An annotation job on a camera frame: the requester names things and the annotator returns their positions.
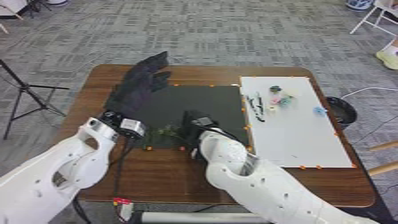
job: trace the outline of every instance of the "cable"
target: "cable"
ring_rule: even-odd
[[[123,154],[125,155],[125,152],[128,151],[128,138],[125,139],[125,145],[123,145]],[[118,196],[118,193],[119,193],[119,179],[121,179],[121,168],[123,168],[123,162],[125,162],[125,156],[119,158],[119,161],[118,161],[118,169],[116,169],[116,182],[114,182],[114,197]]]
[[[370,89],[380,89],[380,90],[389,90],[389,91],[398,92],[398,89],[393,89],[393,88],[384,88],[384,87],[366,87],[366,88],[359,89],[357,91],[354,91],[352,93],[349,93],[347,95],[343,95],[343,96],[341,96],[341,99],[345,99],[349,96],[352,96],[354,94],[361,93],[364,90],[370,90]]]
[[[121,159],[125,159],[125,157],[126,157],[126,155],[130,154],[132,150],[134,150],[134,145],[132,145],[132,141],[128,141],[128,145],[123,146],[121,156],[119,156],[119,158],[110,162],[109,166],[114,166],[116,163],[121,161]]]
[[[205,210],[208,210],[210,208],[217,207],[219,204],[206,206],[205,208],[197,209],[194,212],[203,212]]]
[[[89,217],[87,217],[87,214],[86,214],[80,202],[78,202],[78,195],[73,198],[73,203],[71,204],[73,204],[73,208],[75,208],[75,211],[78,213],[78,216],[80,216],[82,220],[86,221],[87,224],[91,224],[91,220],[89,220]]]
[[[391,185],[386,189],[386,191],[380,193],[380,196],[389,192],[391,188],[398,187],[398,184]]]
[[[382,128],[382,126],[398,118],[398,115],[386,121],[382,122],[382,124],[379,125],[377,129],[364,135],[364,137],[352,143],[352,145],[356,145],[364,139],[366,137],[379,131],[379,129]]]
[[[27,3],[29,3],[30,10],[34,12],[41,12],[41,4],[39,4],[39,2],[32,1],[32,0],[27,0]]]
[[[126,138],[125,139],[125,145],[123,145],[123,151],[121,151],[121,157],[119,159],[114,161],[114,163],[118,162],[118,168],[116,168],[116,182],[114,182],[114,197],[118,197],[118,193],[119,193],[119,180],[121,180],[121,169],[123,169],[123,162],[125,162],[125,158],[126,158],[126,155],[132,151],[132,139]],[[126,220],[125,218],[121,217],[121,214],[119,214],[119,211],[118,211],[118,203],[114,203],[114,211],[116,211],[116,215],[118,215],[118,218],[119,218],[119,221],[123,223],[126,223]]]

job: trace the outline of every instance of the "white board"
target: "white board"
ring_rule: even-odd
[[[242,95],[256,98],[260,94],[265,107],[276,97],[270,92],[272,86],[293,92],[293,98],[285,107],[276,106],[276,112],[265,111],[265,122],[258,121],[249,100],[245,100],[256,155],[283,167],[352,167],[329,116],[315,113],[315,107],[322,107],[322,103],[309,78],[242,77]]]

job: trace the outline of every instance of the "table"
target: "table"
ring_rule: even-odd
[[[91,116],[98,116],[103,102],[114,85],[132,65],[100,65],[93,69],[82,92],[64,120],[55,142],[70,137]],[[313,88],[324,107],[331,110],[311,72],[295,67],[215,67],[169,66],[171,84],[231,85],[240,83],[240,76],[304,76],[311,79]],[[347,153],[357,168],[286,169],[311,192],[338,207],[368,207],[375,201],[375,191],[368,173],[347,142],[334,117],[329,117],[345,145]],[[112,158],[121,151],[123,139],[112,151]],[[187,151],[137,149],[125,161],[119,196],[134,202],[233,204],[224,191],[215,189],[205,178],[205,164],[190,159]],[[116,166],[98,185],[82,191],[80,197],[91,201],[112,200]]]

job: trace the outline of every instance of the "tripod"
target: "tripod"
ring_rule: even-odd
[[[11,117],[9,117],[9,123],[7,123],[7,129],[6,129],[6,133],[4,133],[4,140],[9,137],[9,131],[11,131],[11,125],[13,125],[13,121],[18,120],[22,117],[25,117],[29,114],[32,114],[34,112],[41,111],[41,110],[48,110],[52,111],[55,114],[59,114],[61,116],[66,116],[66,114],[62,113],[62,111],[57,109],[57,107],[52,105],[50,103],[50,99],[54,96],[54,92],[57,89],[64,89],[68,90],[70,88],[64,87],[57,87],[57,86],[43,86],[43,85],[30,85],[29,83],[25,83],[20,79],[20,77],[16,76],[14,71],[11,70],[4,60],[0,59],[0,66],[4,67],[16,83],[18,83],[18,96],[16,96],[16,102],[14,102],[14,108],[13,108],[13,112],[11,112]],[[43,88],[43,89],[52,89],[50,95],[46,97],[46,99],[38,95],[38,93],[32,91],[32,88]],[[22,94],[27,93],[36,101],[36,103],[39,104],[39,108],[36,108],[34,110],[30,110],[27,113],[23,113],[20,116],[16,116],[16,109],[18,109],[18,105],[20,105],[20,100],[22,100]]]
[[[41,6],[46,7],[48,11],[52,11],[52,9],[46,6],[46,3],[43,2],[43,0],[27,0],[29,3],[29,11],[30,11],[30,18],[34,18],[34,12],[41,11]]]

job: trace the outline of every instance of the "floor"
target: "floor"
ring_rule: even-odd
[[[25,21],[2,21],[11,31],[9,35],[0,33],[2,59],[25,81],[71,88],[54,96],[54,104],[66,112],[93,67],[103,63],[134,64],[164,50],[174,65],[306,67],[327,96],[340,97],[370,86],[396,88],[396,71],[384,68],[373,56],[393,37],[370,26],[349,35],[364,13],[352,12],[343,2],[71,1],[52,12],[43,9],[34,18],[25,14]],[[18,93],[7,81],[0,80],[2,130]],[[396,99],[398,93],[384,90],[370,90],[347,98],[359,119],[345,134],[366,168],[398,160],[398,149],[379,153],[368,150],[398,139]],[[29,108],[34,108],[32,100],[23,98],[20,110]],[[18,120],[9,140],[0,141],[0,174],[46,150],[61,123],[62,118],[48,112]],[[398,184],[398,171],[375,176],[373,181],[398,218],[398,188],[389,188]],[[94,223],[116,222],[109,203],[84,203],[84,207]],[[151,211],[192,211],[201,206],[141,207]],[[238,207],[215,209],[242,210]],[[54,223],[82,223],[70,208]]]

